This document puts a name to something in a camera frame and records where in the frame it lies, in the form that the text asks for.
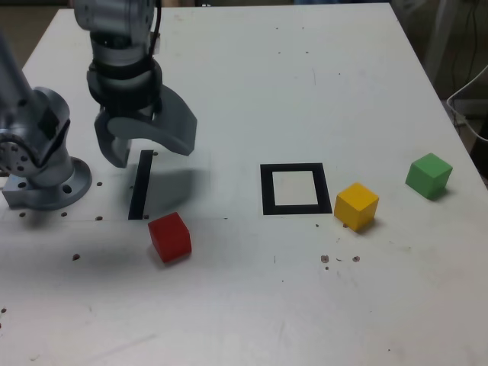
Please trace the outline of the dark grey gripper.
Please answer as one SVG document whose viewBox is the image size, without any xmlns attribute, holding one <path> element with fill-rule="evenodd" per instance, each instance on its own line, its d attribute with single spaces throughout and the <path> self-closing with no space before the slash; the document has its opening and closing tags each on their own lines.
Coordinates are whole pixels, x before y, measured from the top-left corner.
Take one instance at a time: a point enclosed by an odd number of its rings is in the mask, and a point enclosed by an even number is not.
<svg viewBox="0 0 488 366">
<path fill-rule="evenodd" d="M 163 85 L 159 97 L 142 109 L 115 100 L 100 100 L 95 132 L 102 155 L 110 164 L 125 169 L 131 140 L 145 139 L 167 150 L 189 156 L 194 151 L 197 118 L 185 101 Z"/>
</svg>

